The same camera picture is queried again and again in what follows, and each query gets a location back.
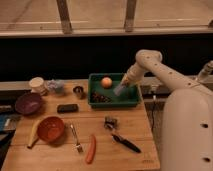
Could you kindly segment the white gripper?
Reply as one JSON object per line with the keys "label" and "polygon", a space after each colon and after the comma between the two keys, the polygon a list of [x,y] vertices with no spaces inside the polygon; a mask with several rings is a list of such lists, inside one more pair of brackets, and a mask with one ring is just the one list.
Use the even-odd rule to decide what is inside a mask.
{"label": "white gripper", "polygon": [[121,84],[129,87],[138,85],[138,82],[142,79],[145,74],[145,69],[140,67],[138,64],[132,65],[123,76]]}

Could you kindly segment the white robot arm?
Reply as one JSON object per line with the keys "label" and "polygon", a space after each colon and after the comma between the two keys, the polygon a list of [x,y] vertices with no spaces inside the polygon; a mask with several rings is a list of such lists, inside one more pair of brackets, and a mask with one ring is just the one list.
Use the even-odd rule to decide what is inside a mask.
{"label": "white robot arm", "polygon": [[163,110],[161,171],[213,171],[213,91],[161,63],[156,50],[139,50],[121,83],[151,72],[170,91]]}

